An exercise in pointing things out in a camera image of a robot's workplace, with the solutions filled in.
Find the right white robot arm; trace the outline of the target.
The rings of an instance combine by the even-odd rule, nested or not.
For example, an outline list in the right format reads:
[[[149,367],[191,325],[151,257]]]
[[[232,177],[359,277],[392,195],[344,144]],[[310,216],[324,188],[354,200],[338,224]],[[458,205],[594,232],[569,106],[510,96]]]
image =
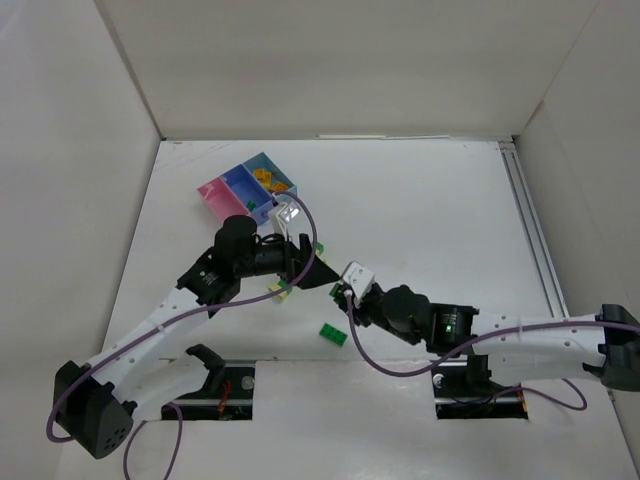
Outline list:
[[[348,299],[346,312],[352,328],[375,325],[435,355],[415,375],[463,356],[473,386],[589,379],[611,390],[639,389],[639,322],[621,305],[564,319],[490,315],[472,306],[432,303],[401,285],[387,292],[373,287],[359,303]]]

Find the large yellow lego brick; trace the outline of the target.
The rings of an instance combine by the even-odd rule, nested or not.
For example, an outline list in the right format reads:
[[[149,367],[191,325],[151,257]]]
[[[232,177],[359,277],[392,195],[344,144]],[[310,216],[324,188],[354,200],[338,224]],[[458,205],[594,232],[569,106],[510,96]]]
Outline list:
[[[269,170],[266,170],[264,168],[255,169],[253,171],[253,175],[256,177],[256,179],[259,182],[262,182],[263,180],[272,182],[272,173]]]

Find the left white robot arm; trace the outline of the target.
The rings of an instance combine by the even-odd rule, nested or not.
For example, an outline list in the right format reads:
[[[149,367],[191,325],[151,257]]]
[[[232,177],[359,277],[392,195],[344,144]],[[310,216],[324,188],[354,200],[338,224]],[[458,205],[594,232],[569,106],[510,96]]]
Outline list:
[[[115,451],[137,422],[159,419],[186,394],[216,390],[225,362],[197,344],[164,363],[178,341],[219,311],[241,306],[245,278],[277,275],[290,286],[312,289],[337,281],[316,253],[317,235],[293,242],[282,234],[259,237],[256,222],[228,217],[214,243],[182,274],[160,306],[111,348],[83,364],[66,362],[54,378],[46,436],[75,441],[93,458]]]

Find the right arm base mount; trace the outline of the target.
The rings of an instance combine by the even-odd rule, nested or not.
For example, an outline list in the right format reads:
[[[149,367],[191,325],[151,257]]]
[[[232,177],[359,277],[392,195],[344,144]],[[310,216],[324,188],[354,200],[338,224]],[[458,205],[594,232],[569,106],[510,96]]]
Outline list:
[[[499,395],[506,387],[480,371],[485,361],[453,360],[432,371],[435,413],[438,420],[527,420],[521,392]]]

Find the green lego plate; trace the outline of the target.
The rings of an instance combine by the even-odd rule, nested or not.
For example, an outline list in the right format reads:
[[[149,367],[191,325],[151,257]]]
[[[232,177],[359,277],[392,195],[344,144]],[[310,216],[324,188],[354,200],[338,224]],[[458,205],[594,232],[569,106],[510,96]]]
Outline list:
[[[343,332],[342,330],[328,323],[325,323],[321,327],[319,331],[319,335],[325,340],[331,342],[332,344],[338,347],[342,347],[345,344],[346,340],[348,339],[347,333]]]

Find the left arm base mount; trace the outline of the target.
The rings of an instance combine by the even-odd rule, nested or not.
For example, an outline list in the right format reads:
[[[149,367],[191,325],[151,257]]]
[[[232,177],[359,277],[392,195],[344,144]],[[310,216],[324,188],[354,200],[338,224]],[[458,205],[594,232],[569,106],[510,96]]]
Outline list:
[[[185,421],[249,421],[253,418],[256,362],[224,360],[202,344],[186,350],[197,359],[207,376],[195,391],[173,401]]]

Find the dark green square lego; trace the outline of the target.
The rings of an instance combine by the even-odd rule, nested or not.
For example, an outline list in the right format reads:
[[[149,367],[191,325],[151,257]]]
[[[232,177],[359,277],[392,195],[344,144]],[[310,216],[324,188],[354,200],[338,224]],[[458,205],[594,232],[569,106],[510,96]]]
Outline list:
[[[341,292],[342,285],[340,283],[336,283],[330,290],[329,295],[332,298],[335,298]]]

